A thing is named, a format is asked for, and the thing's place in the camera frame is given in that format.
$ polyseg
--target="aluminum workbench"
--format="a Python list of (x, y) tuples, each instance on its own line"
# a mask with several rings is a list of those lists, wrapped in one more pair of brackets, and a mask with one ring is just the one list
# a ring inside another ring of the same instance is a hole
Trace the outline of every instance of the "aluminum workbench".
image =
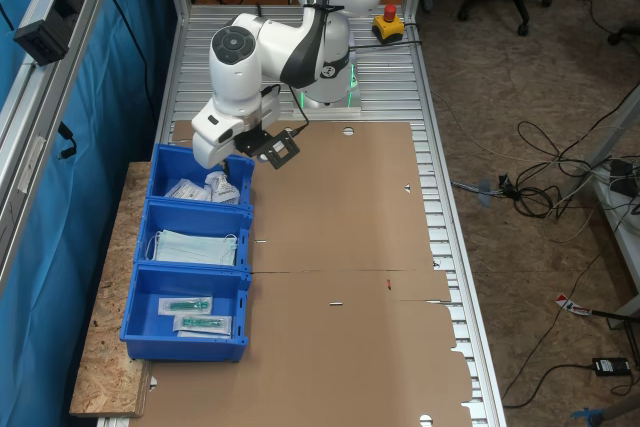
[[(211, 38), (233, 16), (256, 11), (253, 6), (200, 6), (191, 5), (189, 0), (174, 2), (178, 26), (156, 135), (157, 142), (168, 144), (173, 142), (174, 123), (191, 120), (211, 97), (208, 60)], [(415, 22), (417, 5), (418, 0), (404, 0), (398, 6), (398, 13), (405, 22)], [(292, 26), (299, 25), (302, 20), (300, 7), (263, 6), (262, 12), (269, 19)], [(381, 13), (382, 7), (371, 15)], [(352, 40), (356, 45), (376, 42), (371, 32), (371, 20), (370, 17), (350, 19)], [(409, 27), (405, 40), (417, 39), (415, 26)], [(411, 124), (435, 268), (446, 271), (451, 291), (451, 302), (444, 304), (451, 313), (457, 341), (454, 350), (464, 354), (472, 379), (473, 398), (464, 405), (469, 408), (474, 425), (504, 427), (502, 403), (449, 183), (422, 50), (418, 44), (360, 49), (357, 76), (360, 108), (306, 109), (306, 113), (312, 122), (397, 121)], [(263, 82), (274, 83), (269, 79)], [(303, 120), (294, 109), (291, 92), (286, 86), (281, 87), (280, 119)], [(116, 419), (100, 419), (98, 425), (115, 426)]]

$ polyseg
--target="metal rail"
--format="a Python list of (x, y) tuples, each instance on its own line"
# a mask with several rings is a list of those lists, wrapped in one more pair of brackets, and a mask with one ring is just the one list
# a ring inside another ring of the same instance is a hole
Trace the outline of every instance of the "metal rail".
[[(25, 20), (53, 0), (32, 0)], [(0, 295), (49, 160), (58, 124), (102, 0), (85, 0), (64, 59), (40, 67), (26, 55), (0, 114)]]

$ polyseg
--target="power adapter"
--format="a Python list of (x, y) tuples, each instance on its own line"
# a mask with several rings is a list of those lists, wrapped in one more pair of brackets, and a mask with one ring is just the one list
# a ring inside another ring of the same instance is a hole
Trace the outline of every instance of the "power adapter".
[(631, 366), (624, 357), (601, 357), (593, 359), (598, 377), (622, 377), (631, 375)]

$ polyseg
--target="red button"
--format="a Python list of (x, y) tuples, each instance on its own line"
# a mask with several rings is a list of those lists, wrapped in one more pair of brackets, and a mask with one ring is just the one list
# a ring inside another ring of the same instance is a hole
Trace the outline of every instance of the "red button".
[(387, 22), (393, 22), (393, 19), (396, 18), (396, 6), (395, 5), (387, 5), (384, 8), (384, 20)]

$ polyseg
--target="chair wheel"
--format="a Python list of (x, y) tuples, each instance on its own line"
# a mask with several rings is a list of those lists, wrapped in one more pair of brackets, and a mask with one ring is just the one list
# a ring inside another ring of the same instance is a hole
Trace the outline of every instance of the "chair wheel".
[(609, 45), (618, 45), (621, 40), (622, 36), (620, 34), (611, 34), (609, 37), (607, 37), (607, 42), (609, 42)]

